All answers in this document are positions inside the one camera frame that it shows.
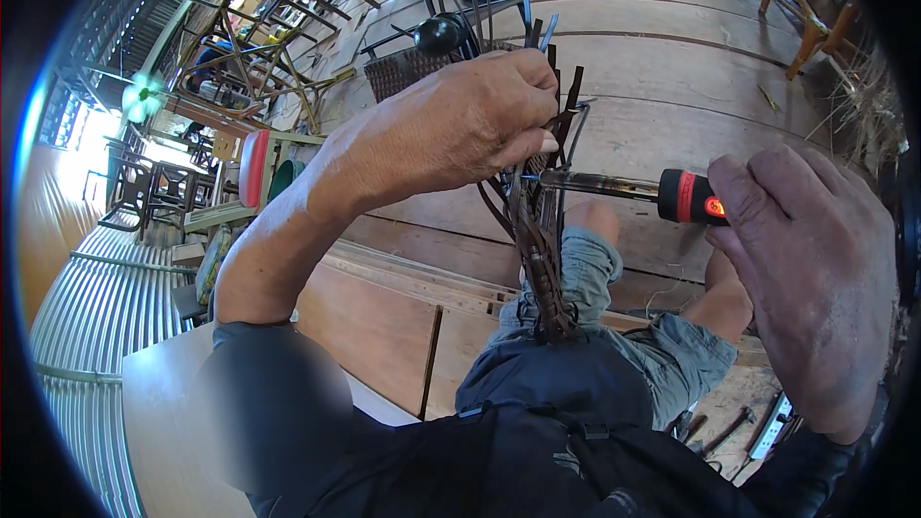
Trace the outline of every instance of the cushion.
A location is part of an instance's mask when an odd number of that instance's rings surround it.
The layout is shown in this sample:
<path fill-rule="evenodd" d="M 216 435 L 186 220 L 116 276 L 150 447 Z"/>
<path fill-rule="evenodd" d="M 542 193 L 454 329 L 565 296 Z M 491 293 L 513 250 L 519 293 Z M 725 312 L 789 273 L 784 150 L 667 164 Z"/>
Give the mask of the cushion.
<path fill-rule="evenodd" d="M 227 256 L 232 244 L 230 227 L 226 224 L 218 226 L 211 244 L 204 252 L 198 274 L 195 275 L 195 295 L 199 305 L 207 307 L 211 291 L 214 290 L 214 282 L 217 282 L 217 272 L 221 270 L 221 264 L 224 263 L 224 257 Z"/>
<path fill-rule="evenodd" d="M 239 159 L 239 201 L 248 209 L 259 208 L 262 194 L 262 171 L 269 149 L 269 131 L 257 130 L 246 135 Z"/>

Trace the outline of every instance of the black screwdriver handle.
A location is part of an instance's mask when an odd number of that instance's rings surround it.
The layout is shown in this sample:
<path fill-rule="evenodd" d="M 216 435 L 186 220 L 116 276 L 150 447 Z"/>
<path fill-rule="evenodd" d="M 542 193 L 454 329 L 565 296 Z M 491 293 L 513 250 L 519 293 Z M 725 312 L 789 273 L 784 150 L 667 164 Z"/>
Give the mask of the black screwdriver handle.
<path fill-rule="evenodd" d="M 668 168 L 659 179 L 659 216 L 673 223 L 729 226 L 707 177 Z"/>

